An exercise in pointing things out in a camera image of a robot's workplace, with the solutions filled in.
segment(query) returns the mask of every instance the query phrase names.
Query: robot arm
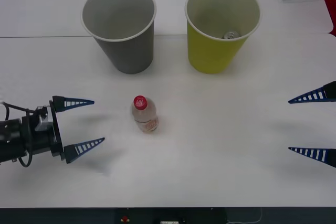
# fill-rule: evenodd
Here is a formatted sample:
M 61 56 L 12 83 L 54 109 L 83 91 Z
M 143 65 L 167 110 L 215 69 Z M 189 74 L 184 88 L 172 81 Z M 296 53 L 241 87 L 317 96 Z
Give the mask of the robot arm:
M 33 111 L 1 102 L 6 108 L 6 118 L 5 121 L 0 121 L 0 163 L 10 160 L 15 162 L 19 159 L 24 167 L 28 167 L 33 155 L 48 151 L 51 151 L 54 157 L 60 156 L 61 160 L 65 159 L 67 164 L 72 163 L 103 142 L 104 138 L 63 147 L 56 113 L 94 103 L 90 100 L 54 96 L 49 105 L 39 106 Z M 26 116 L 23 116 L 22 120 L 9 120 L 10 108 L 24 111 Z M 27 154 L 29 159 L 25 164 L 22 157 Z

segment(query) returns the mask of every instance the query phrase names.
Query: gray paper cup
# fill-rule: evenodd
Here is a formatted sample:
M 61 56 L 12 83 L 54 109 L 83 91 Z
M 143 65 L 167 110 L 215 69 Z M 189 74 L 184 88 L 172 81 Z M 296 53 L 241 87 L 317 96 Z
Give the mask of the gray paper cup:
M 153 60 L 154 0 L 87 0 L 81 21 L 123 73 L 139 73 Z

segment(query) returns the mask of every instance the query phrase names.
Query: white table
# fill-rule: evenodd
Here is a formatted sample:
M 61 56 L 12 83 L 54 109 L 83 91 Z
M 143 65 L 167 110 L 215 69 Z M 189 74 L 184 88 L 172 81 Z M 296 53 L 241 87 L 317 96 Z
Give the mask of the white table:
M 127 75 L 91 37 L 1 38 L 5 101 L 93 99 L 58 114 L 63 143 L 106 140 L 70 165 L 50 153 L 30 168 L 2 163 L 0 207 L 335 207 L 335 168 L 287 149 L 336 147 L 334 104 L 287 103 L 336 79 L 335 42 L 256 32 L 206 75 L 190 66 L 186 36 L 156 36 L 152 65 Z M 138 94 L 156 103 L 153 134 L 130 114 Z
M 80 23 L 86 0 L 0 0 L 0 37 L 88 36 Z M 156 0 L 156 34 L 186 34 L 186 0 Z M 324 0 L 259 0 L 261 31 L 329 33 Z

